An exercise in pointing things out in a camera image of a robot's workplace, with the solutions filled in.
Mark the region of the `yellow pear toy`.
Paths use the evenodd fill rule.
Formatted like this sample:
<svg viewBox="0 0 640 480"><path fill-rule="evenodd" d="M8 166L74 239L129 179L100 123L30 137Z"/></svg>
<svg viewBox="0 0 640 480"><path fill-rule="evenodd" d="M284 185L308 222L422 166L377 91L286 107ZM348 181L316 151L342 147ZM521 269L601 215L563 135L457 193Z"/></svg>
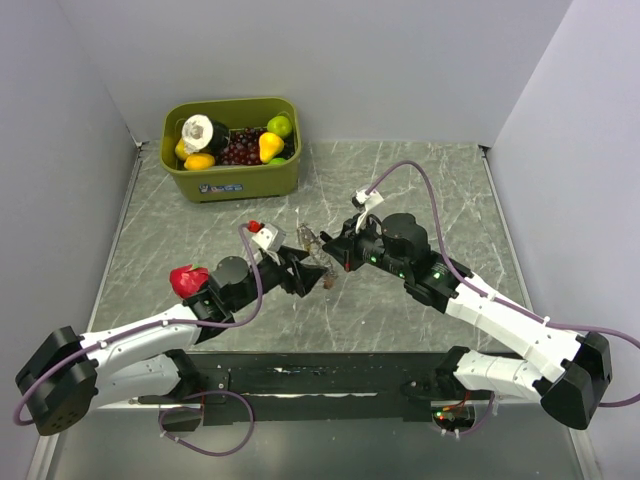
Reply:
<svg viewBox="0 0 640 480"><path fill-rule="evenodd" d="M282 152L285 142L277 134L267 131L260 135L258 146L260 161L267 164Z"/></svg>

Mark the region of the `red dragon fruit toy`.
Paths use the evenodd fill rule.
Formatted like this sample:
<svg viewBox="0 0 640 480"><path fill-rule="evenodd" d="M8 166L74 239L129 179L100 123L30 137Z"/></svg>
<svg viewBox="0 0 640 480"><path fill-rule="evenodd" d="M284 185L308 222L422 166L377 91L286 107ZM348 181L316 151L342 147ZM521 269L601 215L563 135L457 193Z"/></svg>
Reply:
<svg viewBox="0 0 640 480"><path fill-rule="evenodd" d="M208 279L209 270L193 264L177 267L169 273L171 287L181 299L187 299L199 292Z"/></svg>

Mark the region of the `white black cylinder toy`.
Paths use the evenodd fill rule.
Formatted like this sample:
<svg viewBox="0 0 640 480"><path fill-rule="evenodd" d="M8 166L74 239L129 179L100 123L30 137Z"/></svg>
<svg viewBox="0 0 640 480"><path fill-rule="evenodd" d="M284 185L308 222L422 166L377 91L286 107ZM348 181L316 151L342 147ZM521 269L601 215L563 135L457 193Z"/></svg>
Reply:
<svg viewBox="0 0 640 480"><path fill-rule="evenodd" d="M203 114L189 117L182 126L181 138L187 154L219 152L230 143L230 130L221 122Z"/></svg>

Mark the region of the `yellow lemon toy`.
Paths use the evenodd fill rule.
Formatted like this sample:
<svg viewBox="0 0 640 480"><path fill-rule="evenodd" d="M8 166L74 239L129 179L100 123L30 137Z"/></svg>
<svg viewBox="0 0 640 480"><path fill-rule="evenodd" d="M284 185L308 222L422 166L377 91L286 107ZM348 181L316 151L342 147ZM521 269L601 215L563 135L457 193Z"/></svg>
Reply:
<svg viewBox="0 0 640 480"><path fill-rule="evenodd" d="M184 168L187 171L203 171L214 167L215 157L208 153L193 153L186 157Z"/></svg>

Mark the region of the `dark red grape bunch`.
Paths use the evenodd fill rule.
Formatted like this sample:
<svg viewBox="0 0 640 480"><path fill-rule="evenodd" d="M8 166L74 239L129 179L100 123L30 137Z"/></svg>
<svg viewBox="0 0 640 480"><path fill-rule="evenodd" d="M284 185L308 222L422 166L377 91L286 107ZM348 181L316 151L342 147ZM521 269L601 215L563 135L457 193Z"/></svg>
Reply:
<svg viewBox="0 0 640 480"><path fill-rule="evenodd" d="M263 165L259 158L258 141L266 127L245 128L230 132L229 144L215 155L216 166L258 166Z"/></svg>

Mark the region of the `green apple toy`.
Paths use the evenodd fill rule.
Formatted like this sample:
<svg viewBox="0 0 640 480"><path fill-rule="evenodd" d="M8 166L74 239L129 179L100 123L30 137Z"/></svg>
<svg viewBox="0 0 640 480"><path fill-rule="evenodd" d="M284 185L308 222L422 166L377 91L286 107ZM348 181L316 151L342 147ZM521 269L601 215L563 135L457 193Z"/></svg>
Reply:
<svg viewBox="0 0 640 480"><path fill-rule="evenodd" d="M287 139L293 132L293 123L285 115L277 115L267 123L267 131L282 139Z"/></svg>

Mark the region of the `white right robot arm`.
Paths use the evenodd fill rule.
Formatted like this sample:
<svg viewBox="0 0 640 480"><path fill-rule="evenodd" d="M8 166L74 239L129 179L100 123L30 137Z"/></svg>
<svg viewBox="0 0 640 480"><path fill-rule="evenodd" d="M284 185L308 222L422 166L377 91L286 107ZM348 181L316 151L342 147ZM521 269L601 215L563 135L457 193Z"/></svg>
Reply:
<svg viewBox="0 0 640 480"><path fill-rule="evenodd" d="M368 264L404 282L417 302L489 334L515 358L463 347L451 349L436 378L439 391L459 398L486 390L532 401L561 424L586 429L612 380L610 345L600 333L554 329L530 318L465 266L446 263L409 213L363 228L352 217L341 233L320 235L322 249L347 271Z"/></svg>

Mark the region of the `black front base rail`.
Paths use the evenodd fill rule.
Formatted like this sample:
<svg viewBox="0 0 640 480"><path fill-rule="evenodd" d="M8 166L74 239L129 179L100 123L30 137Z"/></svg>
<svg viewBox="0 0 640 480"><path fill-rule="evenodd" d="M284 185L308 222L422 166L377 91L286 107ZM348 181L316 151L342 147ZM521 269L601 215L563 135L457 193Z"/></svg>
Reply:
<svg viewBox="0 0 640 480"><path fill-rule="evenodd" d="M259 422L400 418L429 422L436 404L489 399L452 376L445 353L192 353L194 378L179 395L141 404L201 405L206 426Z"/></svg>

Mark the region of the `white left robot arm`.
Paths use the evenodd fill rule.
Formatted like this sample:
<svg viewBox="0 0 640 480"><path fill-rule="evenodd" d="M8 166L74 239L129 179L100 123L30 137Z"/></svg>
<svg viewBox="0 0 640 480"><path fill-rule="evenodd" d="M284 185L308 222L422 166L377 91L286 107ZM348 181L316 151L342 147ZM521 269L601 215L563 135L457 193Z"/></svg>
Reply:
<svg viewBox="0 0 640 480"><path fill-rule="evenodd" d="M53 331L16 375L22 397L15 424L52 436L92 410L137 396L191 399L198 378L187 350L240 327L234 316L247 306L255 318L275 288L306 296L327 273L306 263L308 255L282 246L249 259L225 257L213 270L180 267L170 274L181 299L173 307L111 330Z"/></svg>

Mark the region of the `olive green plastic tub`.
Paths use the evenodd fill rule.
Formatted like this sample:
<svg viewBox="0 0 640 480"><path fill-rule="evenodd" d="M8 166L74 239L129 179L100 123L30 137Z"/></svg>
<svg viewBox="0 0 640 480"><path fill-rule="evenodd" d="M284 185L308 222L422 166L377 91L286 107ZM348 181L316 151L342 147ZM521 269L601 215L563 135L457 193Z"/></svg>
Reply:
<svg viewBox="0 0 640 480"><path fill-rule="evenodd" d="M185 167L185 122L204 115L214 127L212 143L201 152L214 158L203 169ZM260 160L259 137L277 116L287 119L291 133L268 163ZM179 105L165 118L160 165L183 196L194 203L284 196L297 185L302 141L295 106L279 97L256 97L192 102Z"/></svg>

